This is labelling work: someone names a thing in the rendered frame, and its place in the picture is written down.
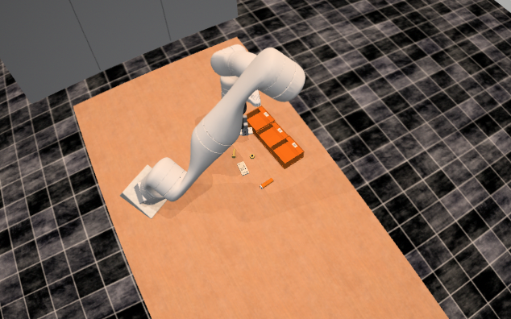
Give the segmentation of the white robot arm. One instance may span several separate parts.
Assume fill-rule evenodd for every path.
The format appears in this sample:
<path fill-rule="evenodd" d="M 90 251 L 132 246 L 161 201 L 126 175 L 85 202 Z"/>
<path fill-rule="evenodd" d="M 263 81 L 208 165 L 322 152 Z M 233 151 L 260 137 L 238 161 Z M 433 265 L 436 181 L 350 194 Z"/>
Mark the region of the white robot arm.
<path fill-rule="evenodd" d="M 279 102 L 289 102 L 305 84 L 303 69 L 275 48 L 266 48 L 255 55 L 235 44 L 215 52 L 210 63 L 221 76 L 225 96 L 193 130 L 188 171 L 168 157 L 161 159 L 146 175 L 146 184 L 142 179 L 134 187 L 140 204 L 153 205 L 163 199 L 177 201 L 181 198 L 238 139 L 245 103 L 256 90 Z"/>

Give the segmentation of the orange three-compartment bin rack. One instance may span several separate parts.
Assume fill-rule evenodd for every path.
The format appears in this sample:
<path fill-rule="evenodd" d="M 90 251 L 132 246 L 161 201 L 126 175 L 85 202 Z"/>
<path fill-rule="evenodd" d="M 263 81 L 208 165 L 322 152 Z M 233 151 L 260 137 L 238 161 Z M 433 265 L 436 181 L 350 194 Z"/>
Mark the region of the orange three-compartment bin rack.
<path fill-rule="evenodd" d="M 248 127 L 252 127 L 252 133 L 283 169 L 304 157 L 301 147 L 287 135 L 263 106 L 247 114 L 247 124 Z"/>

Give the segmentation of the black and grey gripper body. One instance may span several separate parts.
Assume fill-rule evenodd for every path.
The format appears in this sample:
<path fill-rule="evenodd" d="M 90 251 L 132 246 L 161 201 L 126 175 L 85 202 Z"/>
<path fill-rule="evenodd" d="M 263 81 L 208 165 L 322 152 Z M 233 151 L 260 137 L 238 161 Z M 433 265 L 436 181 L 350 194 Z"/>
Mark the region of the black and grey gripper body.
<path fill-rule="evenodd" d="M 222 98 L 225 96 L 225 94 L 222 92 Z M 260 94 L 259 94 L 259 90 L 256 90 L 246 101 L 245 103 L 245 106 L 244 106 L 244 109 L 243 109 L 243 114 L 245 114 L 246 110 L 247 110 L 247 102 L 251 103 L 254 107 L 258 107 L 261 105 L 261 100 L 260 100 Z M 242 129 L 244 128 L 244 124 L 242 123 Z"/>

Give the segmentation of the orange aa battery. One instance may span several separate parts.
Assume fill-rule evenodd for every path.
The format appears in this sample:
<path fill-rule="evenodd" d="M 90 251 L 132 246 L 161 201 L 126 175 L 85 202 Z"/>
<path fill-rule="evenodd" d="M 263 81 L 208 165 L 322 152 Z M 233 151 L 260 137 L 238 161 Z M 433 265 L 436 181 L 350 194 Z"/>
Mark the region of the orange aa battery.
<path fill-rule="evenodd" d="M 263 184 L 260 185 L 260 188 L 263 189 L 264 187 L 268 186 L 273 182 L 273 179 L 270 178 L 269 180 L 265 181 Z"/>

